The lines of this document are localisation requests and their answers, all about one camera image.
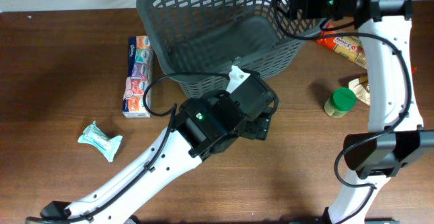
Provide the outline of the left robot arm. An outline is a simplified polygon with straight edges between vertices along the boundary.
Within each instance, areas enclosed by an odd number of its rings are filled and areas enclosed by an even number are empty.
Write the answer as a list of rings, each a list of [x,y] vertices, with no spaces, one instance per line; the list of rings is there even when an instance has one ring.
[[[26,223],[127,223],[166,185],[238,138],[265,139],[278,96],[257,72],[234,69],[226,78],[226,89],[174,106],[154,143],[99,189],[76,202],[50,202]]]

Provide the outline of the grey plastic shopping basket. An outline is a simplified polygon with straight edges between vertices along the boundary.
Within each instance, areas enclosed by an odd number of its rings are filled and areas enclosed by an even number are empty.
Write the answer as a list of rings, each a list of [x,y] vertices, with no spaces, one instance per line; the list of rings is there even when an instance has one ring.
[[[273,0],[136,0],[161,70],[187,97],[228,85],[232,66],[268,78],[319,32],[318,19],[287,19]]]

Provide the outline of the green lid Knorr jar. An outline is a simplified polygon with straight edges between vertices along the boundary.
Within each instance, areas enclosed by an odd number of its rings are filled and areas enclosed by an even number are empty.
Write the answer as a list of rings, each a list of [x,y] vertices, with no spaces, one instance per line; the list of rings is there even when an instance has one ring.
[[[343,117],[356,104],[357,98],[353,91],[348,88],[339,88],[327,99],[324,111],[330,117]]]

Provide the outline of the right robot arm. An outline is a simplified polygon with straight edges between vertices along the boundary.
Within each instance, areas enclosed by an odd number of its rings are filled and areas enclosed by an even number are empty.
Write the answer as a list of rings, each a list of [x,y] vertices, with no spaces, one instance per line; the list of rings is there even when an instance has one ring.
[[[350,134],[337,160],[347,175],[327,207],[322,223],[363,223],[381,188],[428,150],[433,132],[423,128],[412,84],[410,31],[412,0],[274,0],[289,19],[353,19],[368,64],[370,114],[368,132]]]

